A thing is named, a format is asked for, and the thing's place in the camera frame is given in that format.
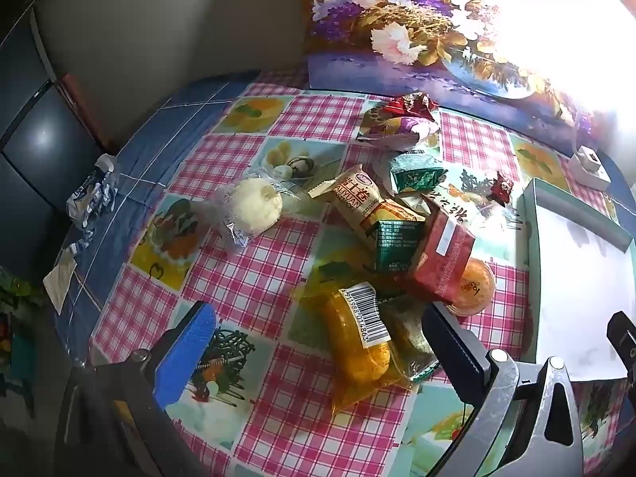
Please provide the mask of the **round cracker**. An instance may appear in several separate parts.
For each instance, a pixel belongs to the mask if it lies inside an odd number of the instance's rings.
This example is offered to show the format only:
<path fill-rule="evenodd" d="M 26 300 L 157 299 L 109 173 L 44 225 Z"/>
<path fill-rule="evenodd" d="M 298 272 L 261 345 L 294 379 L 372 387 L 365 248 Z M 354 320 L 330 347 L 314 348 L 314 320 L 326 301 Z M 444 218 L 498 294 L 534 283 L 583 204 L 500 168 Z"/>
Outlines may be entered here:
<path fill-rule="evenodd" d="M 402 295 L 386 299 L 378 308 L 401 375 L 411 384 L 422 383 L 439 366 L 421 326 L 426 304 Z"/>

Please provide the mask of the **yellow orange cake packet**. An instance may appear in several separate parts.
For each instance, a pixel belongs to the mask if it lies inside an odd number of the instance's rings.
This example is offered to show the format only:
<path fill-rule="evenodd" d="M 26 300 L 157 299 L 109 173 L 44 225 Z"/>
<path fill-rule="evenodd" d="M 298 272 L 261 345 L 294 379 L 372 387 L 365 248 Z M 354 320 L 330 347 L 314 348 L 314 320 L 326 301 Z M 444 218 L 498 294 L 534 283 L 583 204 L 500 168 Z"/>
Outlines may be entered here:
<path fill-rule="evenodd" d="M 380 318 L 375 287 L 363 281 L 305 299 L 326 330 L 333 363 L 333 415 L 398 386 L 412 386 L 401 374 L 388 327 Z"/>

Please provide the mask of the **orange jelly cup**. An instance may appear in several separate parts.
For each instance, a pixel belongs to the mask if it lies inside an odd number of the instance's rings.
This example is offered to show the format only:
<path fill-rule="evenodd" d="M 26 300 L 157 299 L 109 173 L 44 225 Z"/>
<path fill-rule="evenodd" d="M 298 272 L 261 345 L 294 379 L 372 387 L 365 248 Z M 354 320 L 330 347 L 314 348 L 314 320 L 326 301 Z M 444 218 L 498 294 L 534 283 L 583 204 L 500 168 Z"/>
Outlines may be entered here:
<path fill-rule="evenodd" d="M 485 261 L 471 257 L 460 279 L 456 299 L 448 306 L 455 316 L 475 316 L 493 301 L 496 280 Z"/>

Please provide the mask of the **round bun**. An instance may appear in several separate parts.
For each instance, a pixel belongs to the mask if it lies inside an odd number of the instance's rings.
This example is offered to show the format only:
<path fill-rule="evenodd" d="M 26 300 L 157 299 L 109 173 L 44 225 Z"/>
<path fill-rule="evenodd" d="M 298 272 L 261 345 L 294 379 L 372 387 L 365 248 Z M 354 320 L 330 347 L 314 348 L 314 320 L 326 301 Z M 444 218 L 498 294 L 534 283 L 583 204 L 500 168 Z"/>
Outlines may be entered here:
<path fill-rule="evenodd" d="M 202 202 L 202 211 L 227 253 L 234 254 L 308 202 L 303 188 L 266 173 L 251 173 L 219 186 Z"/>

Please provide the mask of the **purple strawberry bread packet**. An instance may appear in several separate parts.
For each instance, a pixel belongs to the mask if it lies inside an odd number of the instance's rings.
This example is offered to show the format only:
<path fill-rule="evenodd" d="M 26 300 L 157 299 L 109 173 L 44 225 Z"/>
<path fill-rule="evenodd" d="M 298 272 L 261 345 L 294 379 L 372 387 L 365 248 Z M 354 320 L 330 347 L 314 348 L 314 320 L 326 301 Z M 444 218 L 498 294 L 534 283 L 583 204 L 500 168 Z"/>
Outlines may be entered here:
<path fill-rule="evenodd" d="M 380 150 L 434 150 L 440 146 L 439 110 L 434 109 L 431 116 L 431 120 L 427 117 L 395 116 L 385 112 L 381 106 L 372 107 L 363 114 L 356 139 Z"/>

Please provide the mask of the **red shiny snack bag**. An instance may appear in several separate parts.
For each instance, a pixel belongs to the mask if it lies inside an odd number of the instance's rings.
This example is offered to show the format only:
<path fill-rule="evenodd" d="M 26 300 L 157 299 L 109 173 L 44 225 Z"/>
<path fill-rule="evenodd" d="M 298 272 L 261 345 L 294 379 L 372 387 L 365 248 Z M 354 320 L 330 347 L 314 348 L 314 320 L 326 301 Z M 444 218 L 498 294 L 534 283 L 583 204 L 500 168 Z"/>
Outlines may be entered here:
<path fill-rule="evenodd" d="M 423 91 L 413 91 L 413 93 L 392 98 L 383 106 L 382 111 L 392 116 L 410 116 L 425 118 L 434 121 L 432 113 L 439 108 Z"/>

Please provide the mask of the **white power strip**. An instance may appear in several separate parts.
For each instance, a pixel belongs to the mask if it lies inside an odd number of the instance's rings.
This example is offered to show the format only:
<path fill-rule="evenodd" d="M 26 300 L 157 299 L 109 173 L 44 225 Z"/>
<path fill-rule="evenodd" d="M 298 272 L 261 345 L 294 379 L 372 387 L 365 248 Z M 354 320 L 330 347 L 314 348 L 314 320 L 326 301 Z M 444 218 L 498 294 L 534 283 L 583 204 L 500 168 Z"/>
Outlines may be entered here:
<path fill-rule="evenodd" d="M 593 188 L 593 190 L 606 191 L 611 183 L 597 153 L 585 145 L 580 145 L 574 151 L 568 161 L 568 168 L 577 183 Z"/>

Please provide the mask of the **teal white cardboard box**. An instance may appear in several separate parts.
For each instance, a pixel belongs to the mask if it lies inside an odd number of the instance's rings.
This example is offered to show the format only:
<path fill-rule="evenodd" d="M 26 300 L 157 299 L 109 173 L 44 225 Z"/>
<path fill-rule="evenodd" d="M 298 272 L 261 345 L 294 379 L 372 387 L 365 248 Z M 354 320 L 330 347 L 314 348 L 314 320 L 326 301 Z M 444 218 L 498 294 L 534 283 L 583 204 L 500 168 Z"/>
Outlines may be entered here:
<path fill-rule="evenodd" d="M 609 217 L 532 179 L 523 193 L 529 311 L 521 360 L 560 357 L 572 381 L 624 379 L 607 338 L 618 311 L 635 317 L 635 243 Z"/>

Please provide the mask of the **white cream calligraphy packet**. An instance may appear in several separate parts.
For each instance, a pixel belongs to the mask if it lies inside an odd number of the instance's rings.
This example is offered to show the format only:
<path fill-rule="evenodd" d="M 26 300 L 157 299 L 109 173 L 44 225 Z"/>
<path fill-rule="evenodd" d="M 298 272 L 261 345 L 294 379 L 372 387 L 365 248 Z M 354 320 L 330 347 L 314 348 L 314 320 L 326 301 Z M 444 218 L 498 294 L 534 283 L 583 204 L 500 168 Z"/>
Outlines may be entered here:
<path fill-rule="evenodd" d="M 487 258 L 512 261 L 516 255 L 516 235 L 522 229 L 522 220 L 510 206 L 464 192 L 451 183 L 442 183 L 427 193 L 407 191 L 396 197 L 422 215 L 430 214 L 433 206 L 440 208 L 470 231 L 475 238 L 473 250 Z"/>

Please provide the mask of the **small red candy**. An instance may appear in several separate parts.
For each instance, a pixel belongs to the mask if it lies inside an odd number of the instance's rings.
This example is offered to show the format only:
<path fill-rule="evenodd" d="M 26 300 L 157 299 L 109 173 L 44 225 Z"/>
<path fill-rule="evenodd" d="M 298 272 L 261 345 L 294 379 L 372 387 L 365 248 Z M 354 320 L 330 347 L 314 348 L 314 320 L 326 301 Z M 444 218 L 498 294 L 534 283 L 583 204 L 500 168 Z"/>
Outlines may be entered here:
<path fill-rule="evenodd" d="M 507 207 L 511 201 L 513 181 L 501 171 L 496 173 L 495 180 L 491 186 L 489 198 L 495 200 L 497 204 Z"/>

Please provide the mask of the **dark green snack packet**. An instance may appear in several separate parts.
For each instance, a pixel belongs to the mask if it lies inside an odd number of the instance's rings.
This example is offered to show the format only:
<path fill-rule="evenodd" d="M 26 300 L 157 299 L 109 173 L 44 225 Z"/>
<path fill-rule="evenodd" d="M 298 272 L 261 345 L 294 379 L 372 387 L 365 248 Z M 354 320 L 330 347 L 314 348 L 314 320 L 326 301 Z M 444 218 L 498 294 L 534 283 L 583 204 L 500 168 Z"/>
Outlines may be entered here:
<path fill-rule="evenodd" d="M 374 270 L 405 272 L 409 269 L 424 230 L 423 221 L 377 221 L 371 231 L 375 239 Z"/>

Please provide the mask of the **beige orange bread packet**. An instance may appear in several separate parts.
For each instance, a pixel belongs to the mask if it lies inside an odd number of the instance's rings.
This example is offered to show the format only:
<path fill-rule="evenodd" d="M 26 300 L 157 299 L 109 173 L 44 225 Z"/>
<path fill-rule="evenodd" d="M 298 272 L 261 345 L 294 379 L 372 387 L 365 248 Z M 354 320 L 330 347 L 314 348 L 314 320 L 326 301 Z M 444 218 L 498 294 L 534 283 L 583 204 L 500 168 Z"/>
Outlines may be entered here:
<path fill-rule="evenodd" d="M 324 197 L 339 211 L 361 241 L 375 251 L 376 222 L 415 221 L 424 223 L 422 215 L 393 199 L 384 197 L 374 180 L 361 164 L 340 173 L 335 179 L 321 182 L 308 191 L 311 199 Z"/>

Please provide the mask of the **light green snack packet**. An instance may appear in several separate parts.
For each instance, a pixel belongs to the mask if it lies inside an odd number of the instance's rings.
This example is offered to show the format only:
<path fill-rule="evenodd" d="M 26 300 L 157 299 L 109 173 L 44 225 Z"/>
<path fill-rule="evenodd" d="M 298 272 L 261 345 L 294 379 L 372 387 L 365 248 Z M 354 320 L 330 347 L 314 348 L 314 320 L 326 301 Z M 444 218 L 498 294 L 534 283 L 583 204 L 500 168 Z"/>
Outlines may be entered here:
<path fill-rule="evenodd" d="M 403 153 L 386 161 L 388 188 L 392 194 L 429 192 L 445 178 L 439 158 L 424 152 Z"/>

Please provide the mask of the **dark blue chair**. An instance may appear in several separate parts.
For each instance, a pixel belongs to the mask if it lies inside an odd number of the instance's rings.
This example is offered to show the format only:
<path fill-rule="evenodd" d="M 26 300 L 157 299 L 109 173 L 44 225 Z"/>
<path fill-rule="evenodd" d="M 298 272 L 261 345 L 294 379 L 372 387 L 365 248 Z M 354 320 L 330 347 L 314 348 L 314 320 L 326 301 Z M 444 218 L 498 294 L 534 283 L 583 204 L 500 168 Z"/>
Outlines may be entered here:
<path fill-rule="evenodd" d="M 71 220 L 66 201 L 103 147 L 55 80 L 31 11 L 1 43 L 1 266 L 38 282 Z"/>

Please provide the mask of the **red snack packet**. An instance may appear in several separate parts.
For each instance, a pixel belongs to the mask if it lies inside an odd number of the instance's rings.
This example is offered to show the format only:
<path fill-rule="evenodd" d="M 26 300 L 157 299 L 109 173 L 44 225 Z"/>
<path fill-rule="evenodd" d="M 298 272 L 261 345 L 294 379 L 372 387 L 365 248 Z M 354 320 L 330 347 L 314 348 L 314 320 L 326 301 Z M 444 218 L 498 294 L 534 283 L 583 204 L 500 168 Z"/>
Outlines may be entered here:
<path fill-rule="evenodd" d="M 465 226 L 434 209 L 404 277 L 406 290 L 420 299 L 453 304 L 473 245 L 474 235 Z"/>

